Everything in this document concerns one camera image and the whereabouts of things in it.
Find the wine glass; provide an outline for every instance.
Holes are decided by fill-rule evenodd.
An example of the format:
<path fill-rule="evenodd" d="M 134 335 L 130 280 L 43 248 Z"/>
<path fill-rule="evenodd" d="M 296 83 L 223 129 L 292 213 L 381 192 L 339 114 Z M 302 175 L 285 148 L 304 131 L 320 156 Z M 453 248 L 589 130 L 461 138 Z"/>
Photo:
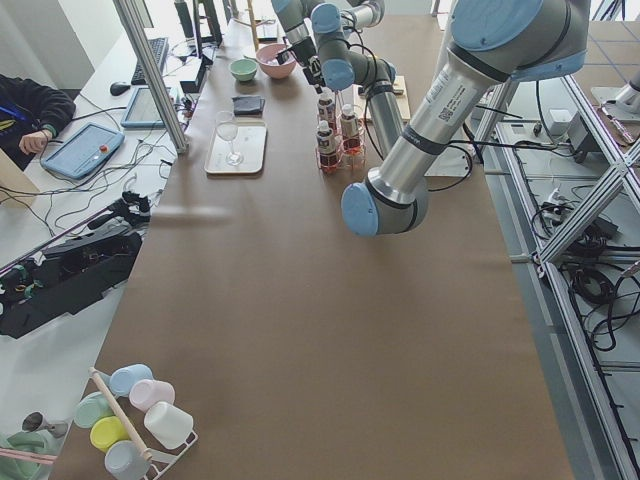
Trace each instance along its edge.
<path fill-rule="evenodd" d="M 233 147 L 233 141 L 238 136 L 238 124 L 233 112 L 222 111 L 216 115 L 216 134 L 223 140 L 229 142 L 231 151 L 226 157 L 227 164 L 235 167 L 240 165 L 244 160 L 241 152 L 236 152 Z"/>

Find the yellow cup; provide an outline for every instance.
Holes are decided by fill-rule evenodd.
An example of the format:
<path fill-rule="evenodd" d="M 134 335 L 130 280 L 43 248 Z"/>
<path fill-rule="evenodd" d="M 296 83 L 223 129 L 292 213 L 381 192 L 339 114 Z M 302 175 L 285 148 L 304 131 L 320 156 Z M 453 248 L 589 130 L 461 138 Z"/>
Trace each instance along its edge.
<path fill-rule="evenodd" d="M 129 440 L 129 435 L 122 425 L 122 422 L 118 420 L 118 417 L 105 417 L 98 420 L 91 428 L 91 445 L 98 450 L 107 453 L 111 445 L 120 440 Z"/>

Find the pink bowl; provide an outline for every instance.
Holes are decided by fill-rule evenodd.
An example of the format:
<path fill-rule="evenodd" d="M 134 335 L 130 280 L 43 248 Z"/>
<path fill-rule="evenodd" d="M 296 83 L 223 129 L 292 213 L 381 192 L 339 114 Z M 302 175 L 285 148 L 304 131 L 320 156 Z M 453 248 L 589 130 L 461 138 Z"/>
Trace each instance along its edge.
<path fill-rule="evenodd" d="M 288 77 L 293 69 L 296 68 L 296 60 L 290 55 L 289 60 L 283 65 L 278 64 L 276 55 L 281 50 L 287 48 L 284 43 L 272 43 L 265 45 L 256 52 L 256 60 L 260 66 L 260 70 L 269 75 L 271 78 Z"/>

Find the blue joint cap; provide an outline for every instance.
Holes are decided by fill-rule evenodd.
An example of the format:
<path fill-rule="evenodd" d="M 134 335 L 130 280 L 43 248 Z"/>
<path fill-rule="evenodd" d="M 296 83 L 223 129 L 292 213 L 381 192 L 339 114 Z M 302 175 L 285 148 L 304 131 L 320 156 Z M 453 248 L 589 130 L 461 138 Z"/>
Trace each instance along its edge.
<path fill-rule="evenodd" d="M 486 52 L 510 42 L 536 18 L 544 0 L 459 0 L 451 15 L 451 35 L 470 52 Z"/>
<path fill-rule="evenodd" d="M 391 62 L 387 62 L 387 65 L 389 65 L 389 80 L 391 80 L 391 83 L 393 83 L 396 81 L 398 70 L 396 69 L 396 66 Z"/>
<path fill-rule="evenodd" d="M 363 183 L 352 183 L 342 194 L 342 218 L 349 230 L 362 237 L 378 233 L 378 209 Z"/>
<path fill-rule="evenodd" d="M 291 4 L 291 0 L 271 0 L 271 6 L 275 13 L 282 12 Z"/>
<path fill-rule="evenodd" d="M 330 3 L 322 3 L 311 12 L 311 27 L 315 33 L 339 32 L 342 28 L 340 10 Z"/>
<path fill-rule="evenodd" d="M 516 82 L 535 82 L 549 78 L 564 77 L 576 73 L 584 65 L 587 51 L 575 53 L 554 62 L 543 63 L 525 70 L 516 70 L 511 78 Z"/>
<path fill-rule="evenodd" d="M 327 87 L 334 92 L 349 88 L 356 80 L 356 74 L 351 64 L 341 58 L 330 58 L 324 62 L 322 76 Z"/>

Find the computer mouse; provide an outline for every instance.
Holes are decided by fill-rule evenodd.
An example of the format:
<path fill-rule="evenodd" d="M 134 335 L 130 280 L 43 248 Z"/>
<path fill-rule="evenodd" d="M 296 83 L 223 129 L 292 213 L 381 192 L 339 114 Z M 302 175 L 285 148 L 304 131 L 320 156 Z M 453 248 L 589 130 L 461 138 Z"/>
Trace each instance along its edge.
<path fill-rule="evenodd" d="M 118 95 L 122 95 L 130 88 L 131 85 L 126 82 L 114 82 L 111 84 L 111 87 L 109 87 L 109 92 L 111 92 L 111 95 L 113 95 L 114 97 L 117 97 Z"/>

